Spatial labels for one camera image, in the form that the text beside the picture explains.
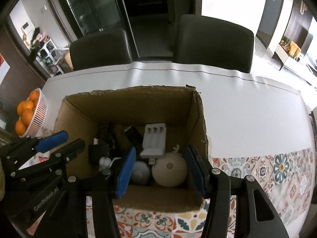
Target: tile floor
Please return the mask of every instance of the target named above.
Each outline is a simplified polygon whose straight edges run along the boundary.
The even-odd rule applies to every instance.
[[[305,104],[310,110],[317,107],[316,89],[286,68],[279,71],[280,67],[281,64],[271,58],[271,55],[265,49],[264,45],[256,38],[251,73],[256,76],[276,80],[299,90]]]

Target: chair backrest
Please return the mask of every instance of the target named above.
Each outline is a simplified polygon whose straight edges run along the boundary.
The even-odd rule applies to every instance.
[[[198,15],[182,15],[173,62],[203,64],[250,73],[254,34],[235,23]]]
[[[74,41],[69,48],[74,70],[128,64],[132,57],[126,32],[111,28]]]

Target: fruit basket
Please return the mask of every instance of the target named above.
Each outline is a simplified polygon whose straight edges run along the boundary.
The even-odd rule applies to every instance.
[[[45,121],[45,117],[47,115],[47,111],[49,108],[48,103],[47,103],[47,99],[40,88],[37,88],[36,91],[39,92],[39,99],[37,101],[37,105],[35,107],[32,120],[31,120],[29,126],[27,127],[25,133],[23,135],[19,136],[20,138],[23,138],[25,136],[35,137],[36,134],[38,133],[38,131],[42,128],[42,125]]]

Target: floral tile pattern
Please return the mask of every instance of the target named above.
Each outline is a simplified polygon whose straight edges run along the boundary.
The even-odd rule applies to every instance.
[[[199,211],[176,214],[173,232],[175,233],[177,230],[185,231],[188,233],[196,233],[202,231],[206,221],[209,202],[209,199],[205,200],[203,207]]]
[[[253,175],[287,226],[308,210],[314,185],[314,153],[310,149],[263,157],[213,158],[213,167],[243,178]],[[236,206],[231,198],[228,238],[234,236]]]
[[[47,160],[49,153],[38,153],[23,167]],[[272,201],[285,226],[310,206],[314,186],[315,155],[311,149],[260,157],[212,158],[213,167],[243,178],[253,175]],[[209,200],[199,211],[182,214],[147,212],[115,205],[121,237],[124,238],[200,238]],[[40,219],[28,230],[33,234]],[[230,200],[227,238],[233,238],[236,224],[236,197]],[[94,238],[91,198],[87,197],[88,237]]]
[[[133,238],[171,238],[171,233],[154,231],[145,228],[134,227],[133,228]]]
[[[175,214],[136,210],[133,226],[150,230],[171,232],[174,220]]]

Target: cardboard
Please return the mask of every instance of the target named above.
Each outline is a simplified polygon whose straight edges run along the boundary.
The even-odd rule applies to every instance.
[[[74,70],[72,60],[70,58],[70,52],[67,51],[64,55],[64,61],[67,63],[68,67],[70,68],[70,71]]]
[[[4,172],[2,169],[1,159],[0,159],[0,201],[4,197],[5,187],[4,187]]]
[[[184,153],[193,144],[200,155],[208,158],[208,140],[202,101],[193,87],[137,86],[120,90],[93,91],[68,96],[59,111],[54,132],[65,130],[68,142],[82,138],[86,149],[67,164],[68,176],[80,179],[94,176],[97,166],[88,162],[88,145],[96,137],[98,124],[115,123],[120,147],[131,144],[123,134],[127,126],[135,126],[144,135],[144,126],[166,124],[166,152],[180,145]],[[159,212],[187,212],[199,210],[202,198],[196,192],[191,177],[176,188],[129,184],[127,192],[116,205]]]

